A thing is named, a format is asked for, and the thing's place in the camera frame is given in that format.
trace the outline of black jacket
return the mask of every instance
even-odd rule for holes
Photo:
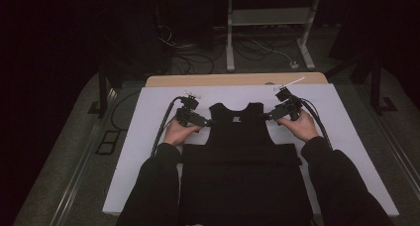
[[[345,154],[330,150],[322,137],[316,137],[306,143],[301,155],[309,164],[309,175],[326,226],[393,225]],[[176,165],[180,159],[174,146],[157,147],[156,156],[142,165],[117,225],[177,225]]]

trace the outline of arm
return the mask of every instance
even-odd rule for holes
[[[172,120],[157,154],[142,165],[136,184],[121,212],[117,225],[177,225],[179,181],[176,165],[180,152],[175,146],[201,127],[184,128]]]
[[[300,111],[292,122],[277,120],[306,144],[301,155],[308,162],[309,175],[317,193],[325,225],[393,225],[352,161],[341,151],[332,151],[319,137],[312,117]]]

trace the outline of handheld controller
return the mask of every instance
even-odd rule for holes
[[[296,121],[299,118],[299,109],[302,107],[300,98],[291,94],[287,87],[280,88],[280,91],[275,94],[281,104],[275,106],[273,110],[264,113],[266,120],[277,120],[286,115],[290,116],[290,120]]]
[[[198,106],[198,101],[195,99],[195,96],[189,94],[188,97],[180,97],[180,99],[184,105],[178,108],[175,114],[176,120],[180,125],[186,127],[188,123],[191,123],[201,127],[210,127],[214,124],[213,120],[205,119],[199,114],[194,113],[193,110]]]

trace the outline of black vest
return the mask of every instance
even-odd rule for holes
[[[183,147],[179,224],[310,225],[301,160],[293,144],[271,140],[263,105],[210,111],[207,143]]]

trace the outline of person's right hand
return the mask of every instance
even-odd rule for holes
[[[300,116],[296,121],[280,118],[275,122],[284,125],[296,138],[305,143],[312,138],[319,136],[318,131],[315,128],[314,119],[303,109],[299,110],[299,115]]]
[[[178,123],[176,118],[173,118],[169,122],[169,125],[166,127],[166,133],[164,135],[163,142],[173,146],[183,145],[188,136],[202,128],[203,127],[196,125],[183,127]]]

